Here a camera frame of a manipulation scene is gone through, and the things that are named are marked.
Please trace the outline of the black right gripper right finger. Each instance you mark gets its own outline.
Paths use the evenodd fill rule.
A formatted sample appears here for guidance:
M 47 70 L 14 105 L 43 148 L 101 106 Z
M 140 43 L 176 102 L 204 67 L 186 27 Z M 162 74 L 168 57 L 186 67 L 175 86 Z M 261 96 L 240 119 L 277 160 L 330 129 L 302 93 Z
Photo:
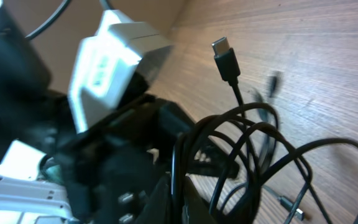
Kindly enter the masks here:
M 209 214 L 196 187 L 189 177 L 185 177 L 183 186 L 182 224 L 216 224 Z

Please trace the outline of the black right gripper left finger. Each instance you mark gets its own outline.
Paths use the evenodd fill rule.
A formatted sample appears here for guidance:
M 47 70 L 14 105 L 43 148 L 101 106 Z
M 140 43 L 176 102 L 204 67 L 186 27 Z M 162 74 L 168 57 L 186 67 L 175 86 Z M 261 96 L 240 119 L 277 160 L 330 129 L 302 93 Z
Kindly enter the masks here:
M 158 181 L 146 206 L 140 214 L 141 224 L 170 223 L 171 213 L 171 177 L 163 175 Z

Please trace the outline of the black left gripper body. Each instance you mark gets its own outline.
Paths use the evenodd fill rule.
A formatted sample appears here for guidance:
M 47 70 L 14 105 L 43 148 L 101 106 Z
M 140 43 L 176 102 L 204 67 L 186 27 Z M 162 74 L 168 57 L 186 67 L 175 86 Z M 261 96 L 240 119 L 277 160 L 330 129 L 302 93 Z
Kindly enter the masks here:
M 140 223 L 160 178 L 171 177 L 170 223 L 181 223 L 178 138 L 195 122 L 174 102 L 142 95 L 77 134 L 65 96 L 54 100 L 60 166 L 73 217 L 82 223 Z

